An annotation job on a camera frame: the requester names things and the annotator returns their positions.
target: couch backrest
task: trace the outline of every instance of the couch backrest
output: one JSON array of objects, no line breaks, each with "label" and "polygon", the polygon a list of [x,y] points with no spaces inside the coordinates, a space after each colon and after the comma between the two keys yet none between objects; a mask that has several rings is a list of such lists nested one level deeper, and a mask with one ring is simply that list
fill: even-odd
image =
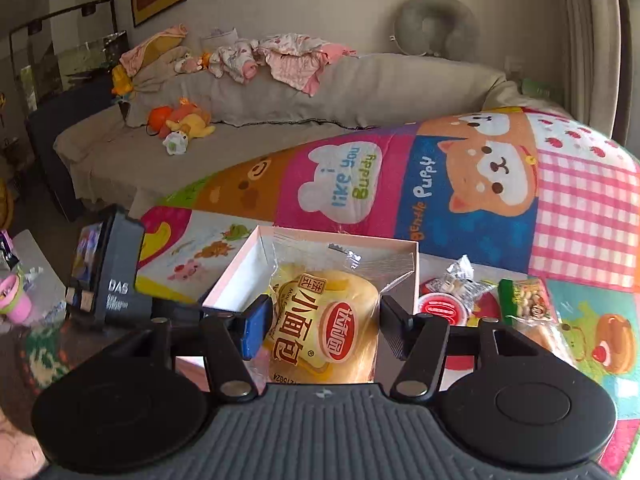
[{"label": "couch backrest", "polygon": [[137,93],[127,124],[146,124],[153,108],[175,107],[187,97],[213,121],[234,126],[310,120],[392,126],[480,110],[487,92],[503,81],[504,73],[493,68],[399,54],[345,57],[327,66],[314,97],[274,80],[268,67],[245,85],[202,71],[172,77],[159,92]]}]

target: silver bolt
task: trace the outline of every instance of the silver bolt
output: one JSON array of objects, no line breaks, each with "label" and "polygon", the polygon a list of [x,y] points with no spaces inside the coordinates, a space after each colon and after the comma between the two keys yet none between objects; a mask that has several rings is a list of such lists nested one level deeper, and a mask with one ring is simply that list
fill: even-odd
[{"label": "silver bolt", "polygon": [[405,397],[420,397],[428,391],[427,385],[420,381],[402,381],[396,384],[396,392]]},{"label": "silver bolt", "polygon": [[251,393],[251,385],[244,381],[227,381],[220,386],[220,391],[227,397],[244,397]]}]

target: orange ball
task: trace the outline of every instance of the orange ball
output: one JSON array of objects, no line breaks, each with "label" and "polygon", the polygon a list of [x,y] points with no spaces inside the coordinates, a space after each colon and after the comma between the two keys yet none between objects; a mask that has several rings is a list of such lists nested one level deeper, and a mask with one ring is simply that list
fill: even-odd
[{"label": "orange ball", "polygon": [[151,129],[155,132],[159,132],[160,128],[164,126],[164,122],[168,119],[171,112],[174,110],[170,106],[161,106],[159,108],[154,108],[149,112],[149,118],[147,120],[147,124]]}]

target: beige sofa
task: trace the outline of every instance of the beige sofa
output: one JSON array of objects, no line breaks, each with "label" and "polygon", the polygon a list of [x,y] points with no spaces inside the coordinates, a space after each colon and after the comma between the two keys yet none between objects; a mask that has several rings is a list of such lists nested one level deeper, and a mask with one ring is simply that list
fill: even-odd
[{"label": "beige sofa", "polygon": [[[216,131],[170,156],[145,133],[149,111],[180,97],[209,111]],[[261,69],[247,85],[208,72],[177,75],[157,92],[138,92],[126,124],[117,106],[65,130],[54,148],[76,196],[131,208],[141,196],[168,195],[256,156],[345,133],[345,128],[394,126],[482,108],[553,105],[525,98],[503,72],[443,59],[373,54],[347,57],[321,76],[310,98]]]}]

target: patchwork blanket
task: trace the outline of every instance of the patchwork blanket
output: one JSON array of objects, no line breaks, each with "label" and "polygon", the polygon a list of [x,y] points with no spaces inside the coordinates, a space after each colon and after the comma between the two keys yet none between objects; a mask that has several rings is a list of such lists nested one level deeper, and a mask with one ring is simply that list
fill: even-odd
[{"label": "patchwork blanket", "polygon": [[[617,403],[602,463],[623,470],[640,425],[640,166],[590,128],[502,108],[352,132],[213,174],[142,221],[136,285],[182,301],[206,292],[258,224],[406,238],[423,254],[545,278],[578,367]],[[617,353],[631,370],[610,365]]]}]

